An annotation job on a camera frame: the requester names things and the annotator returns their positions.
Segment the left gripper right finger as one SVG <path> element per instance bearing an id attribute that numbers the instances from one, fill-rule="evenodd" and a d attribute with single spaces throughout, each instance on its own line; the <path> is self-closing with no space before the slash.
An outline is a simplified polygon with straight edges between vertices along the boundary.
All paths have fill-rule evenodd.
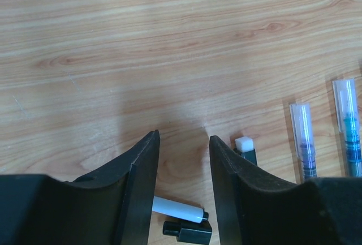
<path id="1" fill-rule="evenodd" d="M 295 184 L 209 140 L 221 244 L 360 244 L 361 179 Z"/>

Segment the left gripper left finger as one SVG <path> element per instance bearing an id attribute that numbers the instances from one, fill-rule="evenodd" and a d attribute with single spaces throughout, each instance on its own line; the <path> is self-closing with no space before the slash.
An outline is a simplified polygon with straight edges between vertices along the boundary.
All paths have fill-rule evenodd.
<path id="1" fill-rule="evenodd" d="M 160 134 L 72 182 L 1 175 L 2 244 L 147 244 Z"/>

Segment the white pen black end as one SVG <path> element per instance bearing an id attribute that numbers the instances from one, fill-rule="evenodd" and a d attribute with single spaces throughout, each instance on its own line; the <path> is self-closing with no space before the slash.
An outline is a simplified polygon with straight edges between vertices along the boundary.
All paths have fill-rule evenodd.
<path id="1" fill-rule="evenodd" d="M 152 211 L 194 223 L 202 223 L 209 219 L 208 212 L 200 207 L 183 204 L 158 196 L 153 197 Z"/>

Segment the black pen cap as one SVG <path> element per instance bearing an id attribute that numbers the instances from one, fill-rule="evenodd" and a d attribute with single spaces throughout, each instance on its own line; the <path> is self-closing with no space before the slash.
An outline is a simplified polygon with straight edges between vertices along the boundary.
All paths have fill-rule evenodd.
<path id="1" fill-rule="evenodd" d="M 163 235 L 176 237 L 178 242 L 192 244 L 209 244 L 212 237 L 212 227 L 208 221 L 201 223 L 184 220 L 165 221 Z"/>

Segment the small black white cap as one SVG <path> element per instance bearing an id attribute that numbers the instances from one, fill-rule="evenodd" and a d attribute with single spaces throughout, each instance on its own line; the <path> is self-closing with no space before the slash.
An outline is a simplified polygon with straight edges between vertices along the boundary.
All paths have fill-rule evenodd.
<path id="1" fill-rule="evenodd" d="M 253 139 L 251 139 L 250 137 L 243 136 L 235 139 L 234 142 L 235 142 L 234 152 L 257 166 L 256 151 Z"/>

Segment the clear plastic pen cap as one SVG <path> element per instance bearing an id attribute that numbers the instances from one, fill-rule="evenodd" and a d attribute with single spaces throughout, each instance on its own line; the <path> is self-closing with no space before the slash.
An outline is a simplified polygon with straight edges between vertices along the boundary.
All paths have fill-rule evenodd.
<path id="1" fill-rule="evenodd" d="M 333 93 L 339 131 L 346 133 L 359 130 L 359 112 L 354 79 L 333 81 Z"/>

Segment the purple gel pen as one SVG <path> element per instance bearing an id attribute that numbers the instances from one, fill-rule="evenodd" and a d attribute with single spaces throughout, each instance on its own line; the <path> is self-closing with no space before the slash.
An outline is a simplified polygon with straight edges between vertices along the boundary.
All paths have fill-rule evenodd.
<path id="1" fill-rule="evenodd" d="M 298 158 L 301 163 L 303 181 L 317 176 L 316 151 L 314 148 L 314 138 L 311 134 L 305 134 L 297 144 Z"/>

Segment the blue gel pen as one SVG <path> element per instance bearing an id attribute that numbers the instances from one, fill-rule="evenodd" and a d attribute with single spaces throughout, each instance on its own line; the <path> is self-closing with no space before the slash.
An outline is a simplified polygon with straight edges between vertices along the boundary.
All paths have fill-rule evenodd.
<path id="1" fill-rule="evenodd" d="M 351 114 L 343 118 L 343 137 L 348 166 L 348 174 L 352 177 L 361 177 L 361 146 L 359 122 Z"/>

